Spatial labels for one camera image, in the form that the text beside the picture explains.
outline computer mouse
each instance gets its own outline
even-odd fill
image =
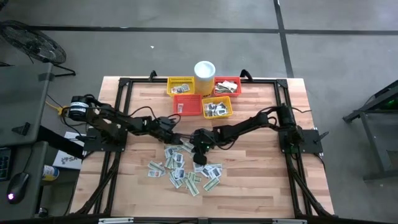
[[[7,189],[7,200],[10,204],[17,204],[25,197],[29,174],[20,172],[11,178]]]

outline wooden tabletop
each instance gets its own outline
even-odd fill
[[[104,77],[99,100],[114,105],[120,77]],[[292,105],[309,110],[304,81],[288,79]],[[275,106],[272,85],[243,84],[242,94],[231,98],[233,115],[226,119],[206,120],[203,115],[183,116],[175,132],[190,134],[198,128],[236,124],[260,109]],[[135,83],[129,112],[141,106],[153,108],[156,116],[173,113],[172,98],[166,94],[166,83]],[[149,116],[145,109],[135,116]],[[294,111],[298,125],[313,128],[311,113]],[[184,153],[185,170],[193,169],[192,159]],[[168,175],[161,178],[147,176],[150,161],[165,164],[164,145],[151,136],[129,134],[122,154],[113,201],[112,216],[124,217],[226,217],[226,218],[291,218],[294,216],[284,155],[279,149],[278,135],[267,128],[240,136],[228,151],[211,150],[206,154],[210,163],[222,163],[220,184],[206,192],[203,178],[198,184],[200,194],[193,197],[185,187],[176,189]],[[83,161],[71,212],[77,211],[88,200],[98,185],[103,152],[93,153]],[[307,184],[324,208],[333,213],[328,184],[322,163],[311,154],[303,155]],[[104,208],[108,188],[103,197]],[[303,212],[301,191],[298,190]]]

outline yellow can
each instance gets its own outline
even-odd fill
[[[202,97],[213,93],[216,67],[207,61],[198,62],[193,69],[195,71],[195,93]]]

